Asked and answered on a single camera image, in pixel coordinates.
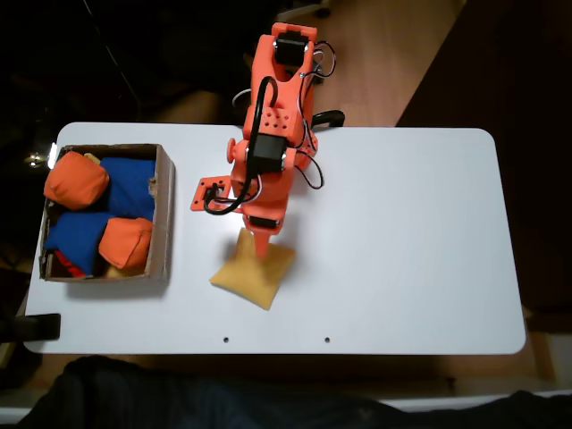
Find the robotic arm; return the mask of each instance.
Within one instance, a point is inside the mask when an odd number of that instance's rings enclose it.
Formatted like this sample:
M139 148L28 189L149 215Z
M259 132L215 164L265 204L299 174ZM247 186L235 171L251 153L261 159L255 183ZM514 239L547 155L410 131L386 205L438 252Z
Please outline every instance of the robotic arm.
M272 235L282 229L295 169L302 173L314 163L318 142L311 125L329 122L343 125L342 112L315 116L314 76L328 77L335 67L335 53L327 42L316 43L317 29L275 23L272 35L263 35L252 65L251 105L243 129L243 140L229 141L227 160L234 163L230 176L201 179L191 210L211 215L242 213L254 233L257 256L264 258ZM314 63L322 46L332 50L333 67L322 74ZM235 199L228 198L230 190Z

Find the dark cloth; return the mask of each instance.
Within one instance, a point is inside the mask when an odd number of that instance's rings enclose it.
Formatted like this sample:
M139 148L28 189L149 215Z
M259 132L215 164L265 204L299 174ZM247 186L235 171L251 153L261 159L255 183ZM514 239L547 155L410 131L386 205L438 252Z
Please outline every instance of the dark cloth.
M476 408L406 413L373 400L144 370L105 357L70 363L19 427L565 428L572 398L519 391Z
M243 54L270 33L283 0L88 0L102 39L142 98L188 84L234 96L250 86Z

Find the wooden floor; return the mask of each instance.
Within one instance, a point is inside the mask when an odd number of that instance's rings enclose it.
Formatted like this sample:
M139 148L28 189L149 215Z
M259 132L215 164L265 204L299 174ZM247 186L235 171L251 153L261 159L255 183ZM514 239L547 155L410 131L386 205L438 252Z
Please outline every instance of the wooden floor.
M315 111L341 109L347 126L393 126L458 14L457 0L332 1L332 16L299 17L336 49L335 73L316 90ZM210 122L215 97L193 95L169 109L161 122ZM48 387L75 356L45 356L30 385ZM306 381L401 380L538 374L529 341L514 356L454 357L120 357L145 367L195 374Z

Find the wire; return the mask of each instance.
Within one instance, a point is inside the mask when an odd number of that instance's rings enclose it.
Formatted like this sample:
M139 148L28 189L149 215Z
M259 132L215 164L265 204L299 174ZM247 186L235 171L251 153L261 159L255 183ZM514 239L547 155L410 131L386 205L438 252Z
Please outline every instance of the wire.
M258 183L257 193L254 196L249 197L249 198L245 199L244 201L242 201L242 204L251 203L254 200L256 200L258 197L260 197L260 194L262 193L262 177L260 176L260 174L258 174L258 176L257 176L257 183ZM217 197L214 199L214 201L217 204L231 204L235 201L235 199Z
M318 164L318 162L310 155L308 155L306 152L304 152L303 150L297 150L296 154L302 154L304 156L307 156L308 158L310 158L310 161L312 161L315 165L315 168L318 169L318 173L320 174L320 185L316 186L315 184L313 184L309 178L306 176L306 174L304 173L304 170L302 170L300 167L298 167L297 165L295 165L295 167L298 169L299 172L302 173L302 176L304 176L304 179L306 180L306 183L308 184L308 186L312 189L320 189L324 186L324 174L322 173L322 169L320 168L320 165Z
M236 100L239 99L240 96L243 96L245 94L247 94L248 92L252 91L252 89L248 88L248 89L243 89L241 90L241 92L239 92L236 96L234 96L232 98L232 107L236 107Z
M257 95L257 103L255 105L254 110L254 121L252 122L252 131L250 132L250 142L248 143L248 154L247 154L247 177L244 180L244 186L240 191L240 194L237 198L226 208L222 210L213 210L208 207L210 202L216 198L216 190L217 187L212 187L206 192L205 200L203 207L205 211L211 215L226 215L232 211L234 211L240 204L244 202L244 198L248 194L248 190L250 189L250 182L254 179L257 175L257 172L254 171L255 166L252 163L252 157L255 153L255 147L257 146L257 138L258 138L258 131L260 130L260 122L262 121L262 112L264 110L265 104L265 95L266 95L266 87L268 84L272 83L273 87L273 94L272 99L270 101L270 106L274 107L276 104L276 100L278 99L278 83L276 79L272 76L266 76L260 81L260 86L258 87L258 95Z
M127 80L127 78L125 77L125 74L123 73L121 67L119 66L119 64L117 63L117 61L115 61L115 57L114 55L111 53L111 49L109 49L109 46L106 44L106 42L104 41L104 37L101 35L101 31L99 31L99 27L96 24L96 18L93 16L93 13L91 12L91 9L89 9L89 5L88 5L88 0L82 0L83 4L86 6L86 9L88 10L89 16L91 16L91 20L93 21L93 26L96 28L97 34L99 35L99 37L102 39L105 49L107 49L107 53L109 54L109 56L111 57L111 60L114 62L115 67L117 67L117 71L119 72L119 74L122 75L123 81L125 82L125 84L127 85L127 88L129 89L129 92L131 93L131 95L133 96L133 98L135 98L135 104L137 105L137 118L136 121L140 121L141 120L141 102L139 100L139 97L137 97L137 94L135 93L135 91L133 90L133 87L131 86L131 84L129 83L129 81Z
M322 64L322 61L324 60L324 57L325 57L324 51L322 49L320 49L320 47L322 47L322 46L327 46L330 49L330 51L332 52L332 69L327 74L322 74L321 72L318 71L318 68ZM304 81L305 81L306 77L308 77L308 76L310 77L310 81L308 82L308 84L306 86L306 94L307 94L307 92L310 90L310 87L312 85L312 80L313 80L314 76L318 76L319 78L322 78L322 79L329 78L330 76L332 76L332 73L336 68L336 51L333 49L332 45L330 45L328 42L323 40L321 42L317 42L314 45L314 47L316 48L316 50L314 51L314 55L315 54L322 54L322 57L320 58L320 61L318 61L318 63L315 65L314 70L312 70L308 74L305 74L305 73L300 74L300 78L302 79L302 83L300 84L300 91L298 93L298 111L299 111L300 115L302 116L302 121L304 124L304 135L302 136L302 141L300 141L299 145L290 146L294 149L301 148L304 145L304 143L306 142L306 138L308 136L310 136L310 132L308 130L309 127L307 125L307 120L306 120L306 118L304 118L304 108L302 106L302 91L304 90ZM317 150L311 136L310 136L310 146L312 147L314 152Z
M333 71L336 70L336 51L334 51L332 45L330 45L325 40L322 40L321 42L318 42L314 45L314 47L317 47L320 52L323 52L322 49L320 49L320 47L322 47L322 46L328 46L328 48L330 49L330 52L332 52L332 69L327 74L322 74L319 71L312 71L309 74L314 73L316 76L318 76L320 78L329 78L330 76L332 76Z

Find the open cardboard box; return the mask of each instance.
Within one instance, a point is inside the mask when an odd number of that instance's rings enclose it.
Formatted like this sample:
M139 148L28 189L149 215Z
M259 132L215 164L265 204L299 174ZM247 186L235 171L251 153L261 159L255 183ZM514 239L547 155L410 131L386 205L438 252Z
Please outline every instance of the open cardboard box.
M149 193L155 199L153 213L153 233L147 256L145 271L129 277L104 277L106 262L101 258L97 265L96 275L87 278L74 278L63 267L54 253L44 250L44 243L49 235L50 226L58 215L66 208L46 200L44 206L44 222L41 230L41 253L39 257L39 276L52 282L118 282L135 279L165 279L168 276L169 247L171 246L172 193L174 188L175 166L161 145L129 144L129 145L81 145L66 146L60 150L58 160L68 151L80 154L93 154L99 159L106 156L117 156L132 159L156 160L155 177L149 181Z

